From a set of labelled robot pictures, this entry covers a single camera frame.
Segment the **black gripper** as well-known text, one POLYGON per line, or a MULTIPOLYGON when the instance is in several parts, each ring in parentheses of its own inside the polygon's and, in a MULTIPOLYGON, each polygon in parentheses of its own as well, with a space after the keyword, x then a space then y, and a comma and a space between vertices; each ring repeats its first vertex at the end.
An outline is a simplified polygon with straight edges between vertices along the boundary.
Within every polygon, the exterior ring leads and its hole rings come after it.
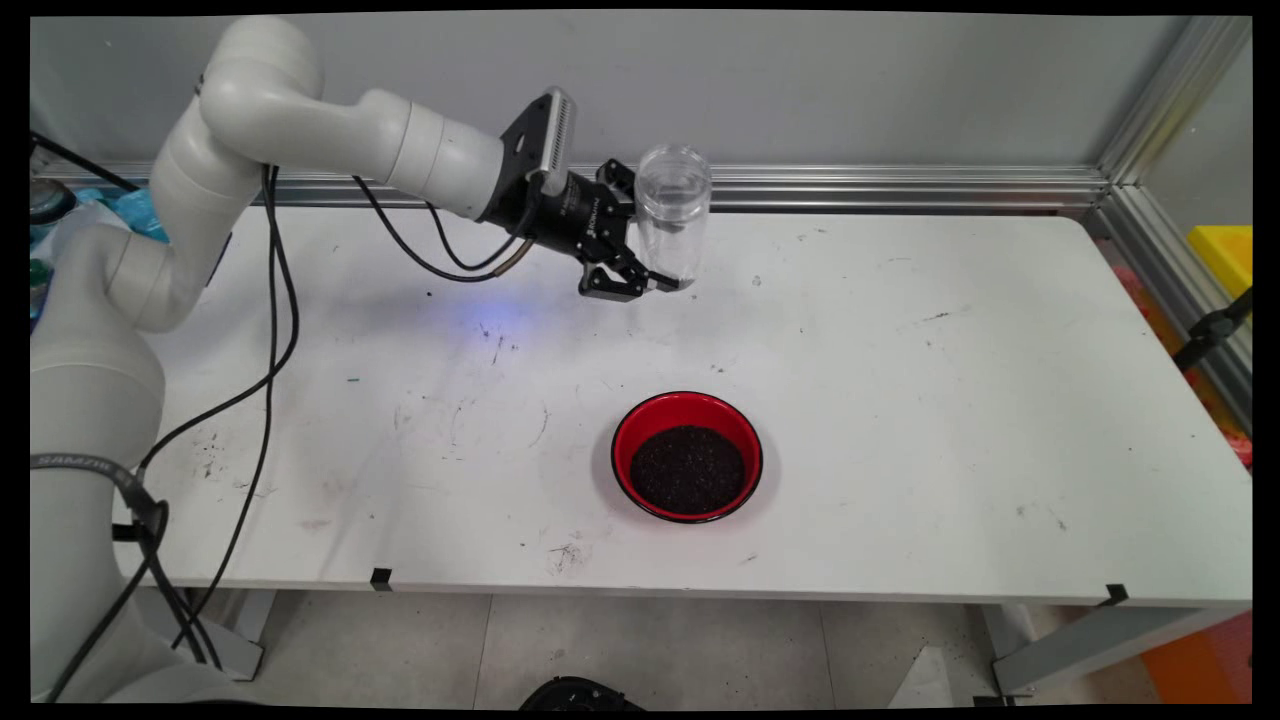
POLYGON ((481 223, 581 261, 579 295, 630 302, 650 291, 678 292, 681 281, 645 266, 628 246, 635 218, 635 170, 617 159, 590 179, 566 176, 558 195, 544 191, 541 173, 500 179, 481 223))

